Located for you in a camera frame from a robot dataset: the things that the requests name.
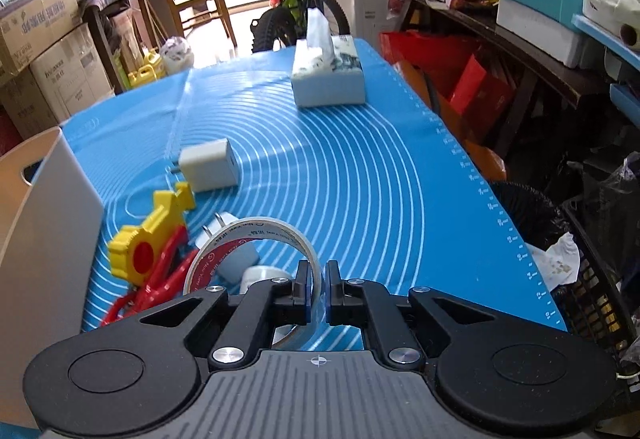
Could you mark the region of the red toy figure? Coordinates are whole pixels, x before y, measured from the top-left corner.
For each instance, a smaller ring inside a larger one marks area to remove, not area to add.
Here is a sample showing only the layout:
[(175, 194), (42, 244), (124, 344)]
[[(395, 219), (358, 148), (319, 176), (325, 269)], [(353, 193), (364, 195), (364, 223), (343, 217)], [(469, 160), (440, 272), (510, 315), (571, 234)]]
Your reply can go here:
[(135, 315), (173, 299), (183, 290), (186, 273), (198, 250), (188, 245), (189, 232), (178, 225), (165, 243), (160, 258), (151, 269), (151, 275), (126, 295), (118, 297), (101, 321), (109, 325), (122, 318)]

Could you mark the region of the red box on floor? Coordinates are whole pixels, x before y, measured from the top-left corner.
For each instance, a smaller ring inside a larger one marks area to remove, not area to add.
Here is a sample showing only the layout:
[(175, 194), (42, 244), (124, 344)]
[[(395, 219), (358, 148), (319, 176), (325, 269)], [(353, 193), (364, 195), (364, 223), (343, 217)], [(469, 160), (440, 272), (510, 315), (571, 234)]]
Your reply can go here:
[(473, 36), (414, 31), (384, 32), (380, 47), (427, 107), (439, 110), (454, 136), (499, 150), (496, 124), (515, 85), (495, 51)]

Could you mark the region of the wooden chair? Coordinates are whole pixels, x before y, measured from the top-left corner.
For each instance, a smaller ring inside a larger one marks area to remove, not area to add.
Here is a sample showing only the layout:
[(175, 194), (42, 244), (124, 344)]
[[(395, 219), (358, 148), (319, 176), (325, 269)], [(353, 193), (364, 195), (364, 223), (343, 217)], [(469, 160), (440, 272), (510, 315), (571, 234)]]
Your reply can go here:
[(186, 30), (194, 30), (214, 20), (224, 27), (234, 48), (238, 47), (226, 0), (164, 0), (177, 36), (186, 36)]

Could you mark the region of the yellow toy gear wrench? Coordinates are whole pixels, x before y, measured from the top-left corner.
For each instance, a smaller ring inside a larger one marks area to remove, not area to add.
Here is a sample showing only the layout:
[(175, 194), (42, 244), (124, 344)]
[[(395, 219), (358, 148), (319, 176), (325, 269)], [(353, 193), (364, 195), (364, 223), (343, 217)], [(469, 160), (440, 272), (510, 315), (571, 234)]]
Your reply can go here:
[(183, 213), (196, 207), (191, 186), (178, 181), (174, 190), (156, 190), (151, 213), (139, 225), (123, 225), (108, 242), (111, 274), (141, 286), (160, 260), (175, 231), (186, 225)]

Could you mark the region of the blue silicone baking mat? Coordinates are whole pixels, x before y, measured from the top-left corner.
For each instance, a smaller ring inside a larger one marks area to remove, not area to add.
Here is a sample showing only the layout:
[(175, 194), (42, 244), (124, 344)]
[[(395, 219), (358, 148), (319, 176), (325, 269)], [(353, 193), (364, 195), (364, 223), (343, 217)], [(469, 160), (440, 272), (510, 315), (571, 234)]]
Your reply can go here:
[(104, 205), (82, 316), (97, 327), (127, 286), (107, 244), (175, 185), (186, 147), (226, 138), (240, 163), (234, 189), (199, 194), (191, 237), (215, 215), (266, 216), (306, 235), (346, 279), (394, 294), (428, 286), (563, 329), (523, 238), (445, 124), (367, 43), (362, 106), (300, 110), (292, 50), (167, 77), (74, 115), (63, 133)]

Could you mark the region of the large stacked cardboard box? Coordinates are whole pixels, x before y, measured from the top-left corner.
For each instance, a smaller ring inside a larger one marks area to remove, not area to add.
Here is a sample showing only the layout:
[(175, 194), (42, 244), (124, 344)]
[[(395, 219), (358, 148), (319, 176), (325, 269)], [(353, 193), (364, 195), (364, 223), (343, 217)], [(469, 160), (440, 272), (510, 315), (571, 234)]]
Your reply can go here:
[(28, 139), (114, 96), (88, 25), (65, 35), (1, 87), (1, 103)]

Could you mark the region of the clear tape roll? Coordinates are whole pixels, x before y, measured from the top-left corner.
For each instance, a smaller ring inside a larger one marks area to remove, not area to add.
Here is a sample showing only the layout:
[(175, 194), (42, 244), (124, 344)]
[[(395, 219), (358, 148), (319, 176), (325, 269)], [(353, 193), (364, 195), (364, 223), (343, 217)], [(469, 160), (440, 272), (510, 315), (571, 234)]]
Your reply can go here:
[(253, 266), (273, 266), (295, 277), (299, 259), (310, 265), (310, 322), (304, 326), (277, 328), (273, 345), (293, 350), (302, 347), (320, 323), (323, 289), (320, 261), (314, 247), (299, 230), (271, 217), (238, 218), (227, 212), (204, 225), (194, 240), (198, 255), (193, 259), (183, 292), (192, 292), (217, 281), (240, 293), (243, 272)]

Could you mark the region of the large white charger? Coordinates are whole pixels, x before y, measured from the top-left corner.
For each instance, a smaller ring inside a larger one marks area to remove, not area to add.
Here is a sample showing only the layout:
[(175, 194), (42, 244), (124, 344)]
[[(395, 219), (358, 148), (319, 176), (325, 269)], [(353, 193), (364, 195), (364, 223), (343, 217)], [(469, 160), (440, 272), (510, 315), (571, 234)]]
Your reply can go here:
[(194, 193), (240, 184), (239, 162), (228, 138), (182, 149), (170, 172), (181, 174)]

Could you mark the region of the yellow oil jug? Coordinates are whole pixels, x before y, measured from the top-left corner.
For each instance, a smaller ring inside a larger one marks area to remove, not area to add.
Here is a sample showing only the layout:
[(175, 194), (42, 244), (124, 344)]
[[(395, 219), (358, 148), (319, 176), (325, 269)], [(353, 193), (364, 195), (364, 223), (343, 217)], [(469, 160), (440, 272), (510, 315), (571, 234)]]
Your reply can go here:
[(131, 88), (138, 88), (166, 76), (165, 66), (162, 57), (155, 50), (148, 51), (144, 55), (142, 66), (137, 71), (128, 74)]

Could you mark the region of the beige plastic storage bin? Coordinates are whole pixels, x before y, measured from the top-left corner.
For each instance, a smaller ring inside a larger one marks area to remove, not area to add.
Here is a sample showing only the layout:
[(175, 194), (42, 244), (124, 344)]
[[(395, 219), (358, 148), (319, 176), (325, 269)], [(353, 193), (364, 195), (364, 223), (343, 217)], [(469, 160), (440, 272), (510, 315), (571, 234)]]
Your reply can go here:
[(61, 128), (1, 159), (1, 419), (35, 427), (23, 375), (79, 333), (104, 208)]

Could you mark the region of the open top cardboard box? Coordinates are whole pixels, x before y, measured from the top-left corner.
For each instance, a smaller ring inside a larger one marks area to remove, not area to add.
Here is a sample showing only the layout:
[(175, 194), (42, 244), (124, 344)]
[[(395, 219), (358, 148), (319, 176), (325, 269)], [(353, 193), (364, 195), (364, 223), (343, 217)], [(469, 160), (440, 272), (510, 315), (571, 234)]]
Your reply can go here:
[(1, 67), (20, 74), (81, 24), (77, 0), (12, 0), (1, 8)]

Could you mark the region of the white tissue box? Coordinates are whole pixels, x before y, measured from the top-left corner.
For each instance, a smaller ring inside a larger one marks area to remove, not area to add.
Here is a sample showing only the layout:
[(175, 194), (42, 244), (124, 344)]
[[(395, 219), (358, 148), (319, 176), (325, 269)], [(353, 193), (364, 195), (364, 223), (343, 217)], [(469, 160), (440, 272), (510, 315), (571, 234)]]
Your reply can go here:
[(307, 11), (306, 37), (296, 42), (291, 86), (299, 109), (367, 102), (354, 38), (332, 35), (329, 20), (318, 8)]

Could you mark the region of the white pill bottle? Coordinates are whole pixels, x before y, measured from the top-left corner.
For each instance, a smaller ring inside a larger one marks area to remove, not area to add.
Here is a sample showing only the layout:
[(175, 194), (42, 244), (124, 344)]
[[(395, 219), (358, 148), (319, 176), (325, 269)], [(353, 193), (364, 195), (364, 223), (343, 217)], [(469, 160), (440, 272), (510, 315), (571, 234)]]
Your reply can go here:
[(258, 265), (247, 268), (241, 277), (240, 293), (245, 294), (256, 282), (278, 279), (292, 280), (293, 277), (286, 271), (273, 266)]

